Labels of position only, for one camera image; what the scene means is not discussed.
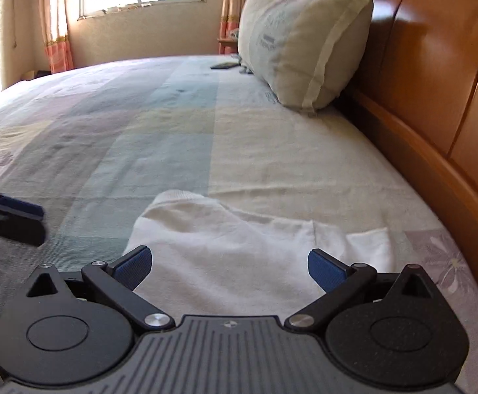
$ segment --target pillow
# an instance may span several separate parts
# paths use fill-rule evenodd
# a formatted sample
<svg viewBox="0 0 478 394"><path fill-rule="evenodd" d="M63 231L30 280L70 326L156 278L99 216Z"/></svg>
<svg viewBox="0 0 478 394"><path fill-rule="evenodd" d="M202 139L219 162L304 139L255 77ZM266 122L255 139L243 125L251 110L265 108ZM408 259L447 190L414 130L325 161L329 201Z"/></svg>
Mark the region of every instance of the pillow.
<svg viewBox="0 0 478 394"><path fill-rule="evenodd" d="M281 104L314 112L358 69L373 9L372 0L246 0L239 23L242 63Z"/></svg>

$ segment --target mattress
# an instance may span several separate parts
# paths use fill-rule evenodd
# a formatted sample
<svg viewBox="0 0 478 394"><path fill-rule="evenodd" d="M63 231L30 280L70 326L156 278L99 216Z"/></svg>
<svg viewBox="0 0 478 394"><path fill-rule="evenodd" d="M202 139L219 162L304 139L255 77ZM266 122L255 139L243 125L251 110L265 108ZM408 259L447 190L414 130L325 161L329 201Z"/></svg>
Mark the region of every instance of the mattress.
<svg viewBox="0 0 478 394"><path fill-rule="evenodd" d="M478 393L478 287L438 218L334 107L292 112L255 77L209 69L226 58L114 62L2 92L0 192L42 205L50 235L0 239L0 313L37 264L114 260L157 194L189 190L347 233L387 227L396 270L422 264L466 328L458 385Z"/></svg>

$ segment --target wooden bed frame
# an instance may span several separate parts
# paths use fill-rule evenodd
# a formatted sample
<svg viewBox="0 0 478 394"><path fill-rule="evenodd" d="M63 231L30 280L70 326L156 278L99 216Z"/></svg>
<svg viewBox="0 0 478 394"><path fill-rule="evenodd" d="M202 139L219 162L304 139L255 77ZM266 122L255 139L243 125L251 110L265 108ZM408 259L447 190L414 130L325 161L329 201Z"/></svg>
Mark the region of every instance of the wooden bed frame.
<svg viewBox="0 0 478 394"><path fill-rule="evenodd" d="M337 106L438 215L478 283L478 0L375 0Z"/></svg>

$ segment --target white cloth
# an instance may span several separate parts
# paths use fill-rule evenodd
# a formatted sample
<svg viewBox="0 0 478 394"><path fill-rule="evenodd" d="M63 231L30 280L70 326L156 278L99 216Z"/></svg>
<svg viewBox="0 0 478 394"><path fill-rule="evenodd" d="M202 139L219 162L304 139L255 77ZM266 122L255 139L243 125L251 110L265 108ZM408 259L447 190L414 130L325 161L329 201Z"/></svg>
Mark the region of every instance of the white cloth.
<svg viewBox="0 0 478 394"><path fill-rule="evenodd" d="M246 213L185 191L159 194L133 227L125 252L153 253L135 290L172 315L289 315L324 292L308 275L318 247L352 264L393 271L387 229L345 235L337 226Z"/></svg>

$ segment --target nightstand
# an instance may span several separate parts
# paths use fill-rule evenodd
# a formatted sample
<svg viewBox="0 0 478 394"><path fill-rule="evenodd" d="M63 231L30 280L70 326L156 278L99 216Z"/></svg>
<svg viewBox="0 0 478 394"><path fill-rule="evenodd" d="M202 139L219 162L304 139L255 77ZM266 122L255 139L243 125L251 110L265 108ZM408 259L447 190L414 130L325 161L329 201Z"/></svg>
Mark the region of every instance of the nightstand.
<svg viewBox="0 0 478 394"><path fill-rule="evenodd" d="M219 41L219 44L224 48L229 48L231 53L238 53L236 38L218 38L217 41Z"/></svg>

